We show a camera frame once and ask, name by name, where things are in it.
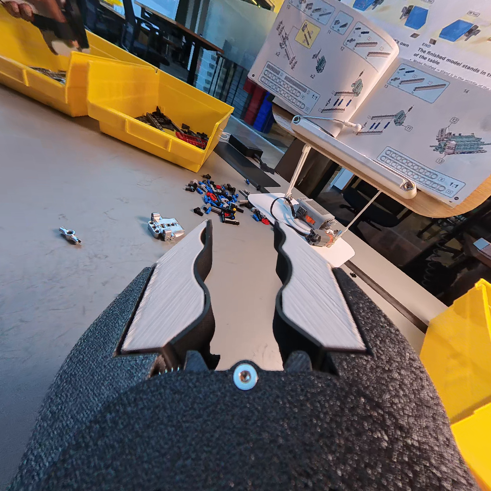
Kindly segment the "black desk mat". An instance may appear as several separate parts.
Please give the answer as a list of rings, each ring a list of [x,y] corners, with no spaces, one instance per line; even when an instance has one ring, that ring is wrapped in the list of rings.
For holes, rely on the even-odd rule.
[[[254,187],[280,187],[280,184],[270,174],[263,172],[229,143],[219,142],[214,151],[239,174],[248,179]]]

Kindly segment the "grey battery box with motor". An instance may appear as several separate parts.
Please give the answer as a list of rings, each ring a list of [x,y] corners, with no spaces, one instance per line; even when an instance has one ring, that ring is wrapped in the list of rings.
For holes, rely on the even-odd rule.
[[[336,223],[334,215],[313,199],[299,199],[293,208],[296,218],[306,222],[312,229],[328,229]]]

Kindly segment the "stack of red blue crates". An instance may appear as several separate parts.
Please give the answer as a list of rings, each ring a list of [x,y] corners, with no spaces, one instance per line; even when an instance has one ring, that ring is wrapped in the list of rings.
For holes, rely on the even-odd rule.
[[[273,123],[273,95],[262,89],[252,80],[247,79],[243,90],[247,93],[241,119],[253,126],[257,131],[269,133]]]

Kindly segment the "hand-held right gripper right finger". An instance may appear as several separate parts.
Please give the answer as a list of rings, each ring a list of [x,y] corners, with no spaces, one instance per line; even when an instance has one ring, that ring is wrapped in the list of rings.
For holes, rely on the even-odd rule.
[[[293,366],[295,352],[307,365],[335,371],[330,353],[366,354],[353,308],[329,263],[286,224],[273,226],[278,252],[276,273],[282,286],[275,300],[273,334],[284,369]]]

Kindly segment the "wooden background table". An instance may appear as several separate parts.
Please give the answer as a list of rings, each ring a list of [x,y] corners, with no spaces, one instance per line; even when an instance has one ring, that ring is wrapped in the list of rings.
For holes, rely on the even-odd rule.
[[[200,49],[213,51],[219,53],[220,55],[224,53],[223,49],[206,40],[203,36],[194,33],[182,24],[164,15],[160,10],[158,10],[158,6],[153,6],[154,3],[152,3],[151,1],[133,1],[133,3],[140,7],[143,19],[149,20],[153,22],[153,24],[158,25],[161,28],[166,29],[167,31],[169,31],[170,29],[178,31],[185,37],[188,42],[194,44],[194,50],[190,57],[191,61],[188,69],[188,84],[194,85]]]

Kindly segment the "pile of mixed toy pins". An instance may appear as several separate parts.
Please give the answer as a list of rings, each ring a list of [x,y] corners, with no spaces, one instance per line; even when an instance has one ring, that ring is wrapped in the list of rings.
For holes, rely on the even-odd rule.
[[[236,189],[229,183],[224,185],[215,183],[209,174],[204,175],[201,180],[190,181],[184,189],[201,197],[202,204],[193,209],[197,215],[207,216],[216,213],[223,224],[239,226],[241,214],[248,209],[254,221],[265,225],[271,224],[266,214],[250,202],[249,191]]]

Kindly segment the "yellow bin with black beams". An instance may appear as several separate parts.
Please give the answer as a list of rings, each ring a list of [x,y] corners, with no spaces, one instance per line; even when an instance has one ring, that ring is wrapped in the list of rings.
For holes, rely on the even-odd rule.
[[[99,121],[102,132],[194,172],[211,155],[234,110],[150,66],[91,60],[87,78],[88,114]],[[206,149],[136,119],[156,107],[176,125],[206,133]]]

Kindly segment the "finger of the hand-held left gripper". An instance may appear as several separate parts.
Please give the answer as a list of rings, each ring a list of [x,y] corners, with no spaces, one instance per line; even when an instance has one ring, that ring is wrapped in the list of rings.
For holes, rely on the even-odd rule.
[[[62,40],[56,37],[52,32],[44,32],[43,39],[51,52],[56,55],[68,57],[72,51],[81,51],[81,48],[76,41]]]

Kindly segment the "grey orange toy motor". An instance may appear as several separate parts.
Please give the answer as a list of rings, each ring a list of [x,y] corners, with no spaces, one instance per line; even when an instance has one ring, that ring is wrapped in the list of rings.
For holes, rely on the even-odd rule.
[[[312,246],[330,247],[342,232],[340,229],[332,229],[329,226],[322,229],[311,229],[305,239]]]

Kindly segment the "open instruction booklet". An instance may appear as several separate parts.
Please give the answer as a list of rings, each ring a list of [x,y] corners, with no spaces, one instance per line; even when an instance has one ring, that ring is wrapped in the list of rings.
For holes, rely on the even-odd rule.
[[[490,88],[399,53],[343,1],[285,1],[249,78],[293,116],[455,207],[490,176]]]

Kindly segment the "yellow bin with small pins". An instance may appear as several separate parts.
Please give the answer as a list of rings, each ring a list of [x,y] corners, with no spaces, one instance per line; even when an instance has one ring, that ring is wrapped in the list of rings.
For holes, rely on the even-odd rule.
[[[450,419],[457,446],[490,490],[490,284],[479,280],[428,326],[420,358]]]

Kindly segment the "yellow bin with grey beams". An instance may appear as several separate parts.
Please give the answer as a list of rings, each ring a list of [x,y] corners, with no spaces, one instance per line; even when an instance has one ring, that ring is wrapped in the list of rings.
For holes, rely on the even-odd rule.
[[[72,117],[87,115],[87,73],[92,59],[150,66],[146,61],[86,31],[90,52],[51,52],[41,32],[31,23],[10,16],[1,7],[1,83]],[[30,66],[67,72],[59,83]]]

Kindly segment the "pile of black red beams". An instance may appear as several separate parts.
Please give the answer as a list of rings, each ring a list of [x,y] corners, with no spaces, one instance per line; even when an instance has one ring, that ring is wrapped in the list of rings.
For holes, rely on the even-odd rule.
[[[171,136],[175,136],[201,150],[206,149],[209,141],[208,135],[205,132],[193,132],[186,123],[182,123],[181,126],[176,125],[159,107],[156,107],[156,110],[152,113],[147,112],[144,115],[135,117],[135,120]]]

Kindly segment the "black power adapter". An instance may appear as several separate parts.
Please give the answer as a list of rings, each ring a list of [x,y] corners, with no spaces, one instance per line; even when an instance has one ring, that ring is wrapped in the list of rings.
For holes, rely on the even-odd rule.
[[[246,138],[230,134],[228,142],[245,157],[260,158],[263,154],[263,151],[260,148],[253,146]]]

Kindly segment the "pile of grey beams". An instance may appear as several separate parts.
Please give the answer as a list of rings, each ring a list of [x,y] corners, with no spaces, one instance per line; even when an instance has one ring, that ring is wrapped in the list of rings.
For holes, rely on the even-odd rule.
[[[35,70],[59,83],[66,83],[67,72],[63,70],[53,71],[42,67],[30,66],[30,69]]]

